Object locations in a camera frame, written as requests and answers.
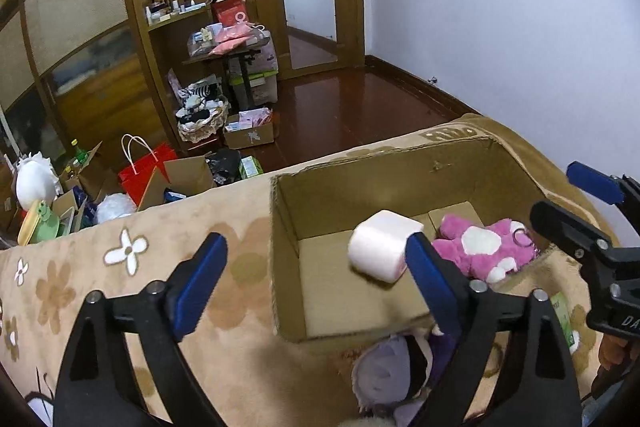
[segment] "blue gripper pad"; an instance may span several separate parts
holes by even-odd
[[[566,177],[574,187],[605,203],[620,204],[625,201],[625,195],[615,179],[580,162],[573,162],[566,168]]]
[[[178,289],[181,288],[175,300],[168,299],[168,305],[172,307],[168,315],[177,342],[193,333],[198,326],[225,269],[226,251],[226,239],[219,233],[210,233],[193,258],[180,263],[170,277],[169,281],[175,277]],[[182,264],[185,270],[180,271]]]
[[[462,334],[462,325],[460,325],[456,296],[442,272],[426,252],[419,238],[420,235],[420,233],[414,233],[407,239],[404,250],[406,264],[440,330],[458,338]],[[460,277],[464,278],[453,263],[451,266],[458,271]]]

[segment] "baseboard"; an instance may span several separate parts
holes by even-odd
[[[293,37],[300,39],[301,41],[309,42],[310,44],[318,46],[318,48],[323,49],[326,52],[332,53],[334,55],[337,54],[338,42],[332,41],[331,39],[321,37],[320,35],[316,35],[315,33],[305,32],[304,30],[293,28],[292,26],[287,26],[287,33]]]
[[[390,64],[386,60],[382,60],[382,58],[374,57],[373,55],[366,55],[365,57],[365,65],[371,68],[377,68],[383,73],[392,78],[399,80],[400,82],[406,82],[411,86],[415,87],[415,89],[423,92],[424,94],[431,97],[433,100],[438,102],[442,107],[447,109],[449,112],[453,113],[456,118],[463,116],[467,113],[480,114],[474,108],[469,107],[466,103],[461,102],[455,96],[451,96],[448,92],[444,92],[441,89],[438,89],[431,84],[428,84],[426,81],[421,79],[414,74],[409,73],[408,71],[401,70],[397,66]]]

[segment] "white roll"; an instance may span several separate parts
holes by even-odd
[[[406,270],[407,238],[423,231],[424,225],[418,221],[380,210],[353,231],[348,246],[349,261],[360,272],[394,283]]]

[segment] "corner shelf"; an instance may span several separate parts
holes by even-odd
[[[181,13],[180,15],[176,15],[175,17],[171,17],[167,21],[159,22],[152,26],[148,26],[147,29],[149,32],[151,32],[153,30],[157,30],[158,28],[162,28],[163,26],[167,26],[171,23],[187,19],[188,17],[199,15],[201,13],[206,13],[208,10],[209,10],[209,6],[203,6],[202,8],[198,8],[197,10],[191,10],[190,12]]]

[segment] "small table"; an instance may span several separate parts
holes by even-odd
[[[251,82],[249,81],[249,73],[246,68],[247,60],[254,58],[255,55],[258,55],[263,47],[265,47],[269,41],[270,37],[265,37],[260,39],[255,44],[251,44],[250,46],[241,46],[224,55],[214,55],[210,52],[203,55],[196,55],[195,57],[191,57],[189,60],[185,60],[183,62],[184,65],[187,64],[196,64],[197,62],[213,62],[214,60],[222,60],[223,63],[223,78],[222,78],[222,92],[226,96],[227,100],[232,105],[233,110],[239,110],[238,100],[236,100],[236,96],[233,94],[233,89],[231,88],[229,77],[228,77],[228,69],[229,69],[229,60],[232,58],[237,58],[238,62],[240,62],[240,71],[242,71],[242,83],[244,84],[244,92],[246,93],[246,99],[249,106],[249,109],[255,109],[254,96],[251,92]]]

